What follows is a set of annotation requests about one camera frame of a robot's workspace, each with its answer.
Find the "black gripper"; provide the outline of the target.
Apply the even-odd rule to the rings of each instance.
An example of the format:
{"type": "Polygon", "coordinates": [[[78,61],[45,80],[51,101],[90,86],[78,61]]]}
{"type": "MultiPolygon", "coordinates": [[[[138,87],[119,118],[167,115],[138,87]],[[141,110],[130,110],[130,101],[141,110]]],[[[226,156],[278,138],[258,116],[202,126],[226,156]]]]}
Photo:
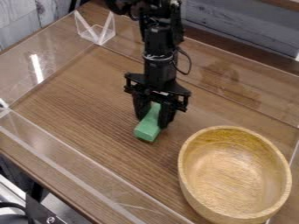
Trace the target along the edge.
{"type": "Polygon", "coordinates": [[[158,102],[161,107],[158,125],[166,129],[173,122],[177,111],[186,112],[191,91],[177,81],[178,54],[165,58],[145,56],[145,72],[126,73],[125,91],[134,97],[135,116],[142,120],[151,103],[158,102]]]}

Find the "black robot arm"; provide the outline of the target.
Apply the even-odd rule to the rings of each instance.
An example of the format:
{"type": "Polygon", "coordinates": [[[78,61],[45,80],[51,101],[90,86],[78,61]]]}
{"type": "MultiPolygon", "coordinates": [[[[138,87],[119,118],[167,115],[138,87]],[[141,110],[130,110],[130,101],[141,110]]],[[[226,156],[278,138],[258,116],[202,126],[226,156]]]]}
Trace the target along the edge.
{"type": "Polygon", "coordinates": [[[193,92],[177,81],[185,29],[182,0],[105,0],[110,10],[139,23],[145,41],[145,71],[126,74],[125,91],[133,95],[135,116],[145,119],[154,102],[161,104],[158,126],[165,129],[175,114],[187,110],[193,92]]]}

